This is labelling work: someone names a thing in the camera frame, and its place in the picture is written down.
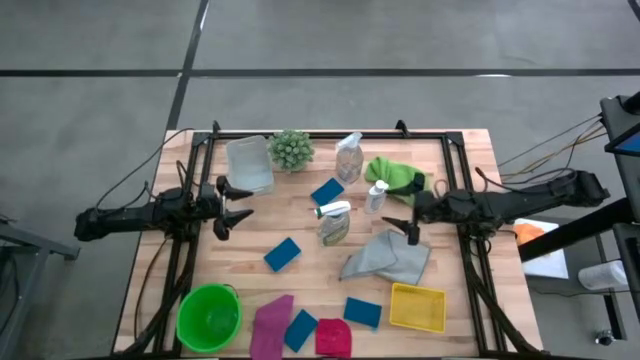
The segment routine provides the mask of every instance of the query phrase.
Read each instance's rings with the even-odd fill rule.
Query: green bucket
[[[212,353],[225,348],[242,324],[242,304],[230,285],[211,284],[189,293],[180,304],[176,332],[189,349]]]

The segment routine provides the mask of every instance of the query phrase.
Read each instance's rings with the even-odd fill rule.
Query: concrete floor
[[[198,5],[2,0],[0,69],[177,69]],[[203,69],[640,67],[640,22],[625,0],[214,0],[205,20],[194,63]],[[75,243],[75,215],[159,143],[177,83],[0,78],[0,211]],[[629,76],[191,79],[178,128],[209,128],[213,119],[228,129],[389,128],[404,119],[413,128],[488,128],[500,162],[639,83]],[[605,143],[582,146],[572,167],[596,172],[617,199],[622,186]],[[152,163],[105,205],[131,199],[153,173]],[[137,238],[82,244],[75,263],[52,258],[16,358],[108,354]],[[628,336],[637,338],[628,296],[620,297]],[[633,340],[593,345],[591,333],[606,319],[599,298],[532,298],[545,348],[555,354],[622,359],[640,350]]]

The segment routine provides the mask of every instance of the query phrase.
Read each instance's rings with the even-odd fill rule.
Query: gray cloth
[[[340,280],[375,274],[393,282],[416,285],[430,254],[428,247],[420,244],[411,246],[406,236],[386,230],[375,235],[357,254],[347,259]]]

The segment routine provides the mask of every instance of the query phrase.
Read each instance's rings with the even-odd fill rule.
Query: plastic bottle
[[[359,145],[361,137],[361,133],[354,132],[336,144],[336,149],[338,150],[336,171],[338,179],[346,184],[351,184],[358,180],[362,172],[364,155]]]
[[[578,273],[578,280],[589,290],[627,285],[627,275],[620,260],[584,268]]]
[[[376,181],[375,185],[369,189],[369,194],[367,195],[367,201],[364,203],[364,212],[367,214],[373,214],[378,212],[384,204],[384,200],[387,198],[387,193],[385,192],[389,188],[389,184],[382,180]]]
[[[350,222],[349,210],[351,210],[351,204],[348,201],[336,201],[315,209],[318,219],[325,217],[318,229],[318,238],[323,245],[335,245],[347,236]]]

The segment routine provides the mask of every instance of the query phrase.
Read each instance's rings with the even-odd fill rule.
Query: small succulent plant
[[[314,150],[311,145],[309,134],[285,130],[269,139],[269,153],[280,169],[290,173],[302,170],[307,162],[313,161]]]

